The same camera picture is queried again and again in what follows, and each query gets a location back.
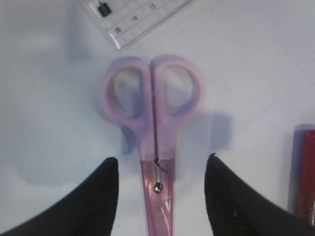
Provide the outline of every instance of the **black object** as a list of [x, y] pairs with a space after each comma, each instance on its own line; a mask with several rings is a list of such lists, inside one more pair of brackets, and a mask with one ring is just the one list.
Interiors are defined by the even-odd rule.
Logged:
[[105, 2], [99, 2], [99, 7], [97, 8], [102, 17], [108, 16], [110, 13], [112, 13], [112, 10], [109, 8], [107, 3]]
[[215, 236], [315, 236], [315, 229], [280, 209], [214, 154], [205, 175], [207, 212]]
[[110, 236], [118, 201], [118, 162], [106, 159], [39, 216], [1, 236]]

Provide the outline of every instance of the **white surface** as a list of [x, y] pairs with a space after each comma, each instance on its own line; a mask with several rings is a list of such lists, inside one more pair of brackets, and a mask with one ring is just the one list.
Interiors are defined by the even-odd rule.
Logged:
[[105, 157], [120, 162], [112, 235], [146, 235], [137, 152], [103, 119], [99, 84], [120, 56], [176, 54], [204, 75], [202, 115], [177, 145], [175, 236], [211, 235], [208, 154], [286, 208], [295, 126], [315, 123], [313, 0], [198, 0], [124, 52], [75, 0], [0, 1], [0, 232], [51, 206]]

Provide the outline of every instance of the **clear ruler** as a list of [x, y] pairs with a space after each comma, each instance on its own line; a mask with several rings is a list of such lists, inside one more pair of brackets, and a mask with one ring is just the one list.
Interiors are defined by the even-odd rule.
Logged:
[[82, 0], [116, 48], [130, 46], [191, 0]]

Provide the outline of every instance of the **pink scissors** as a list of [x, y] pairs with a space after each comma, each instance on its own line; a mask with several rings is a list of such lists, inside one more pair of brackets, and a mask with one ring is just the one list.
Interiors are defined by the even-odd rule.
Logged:
[[[175, 115], [166, 108], [162, 72], [175, 66], [191, 77], [192, 99], [187, 108]], [[110, 94], [113, 80], [126, 69], [136, 69], [140, 74], [143, 93], [142, 114], [130, 118], [117, 110]], [[144, 198], [149, 236], [173, 236], [173, 184], [174, 157], [177, 128], [201, 107], [204, 97], [201, 75], [188, 61], [176, 57], [159, 57], [148, 66], [141, 59], [131, 58], [117, 62], [107, 72], [101, 88], [101, 99], [107, 114], [118, 123], [130, 128], [136, 137], [142, 169]]]

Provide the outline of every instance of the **scissor blade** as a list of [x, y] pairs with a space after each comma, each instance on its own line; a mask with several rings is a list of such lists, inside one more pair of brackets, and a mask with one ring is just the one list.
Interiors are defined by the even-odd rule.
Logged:
[[149, 236], [173, 236], [174, 160], [141, 161]]

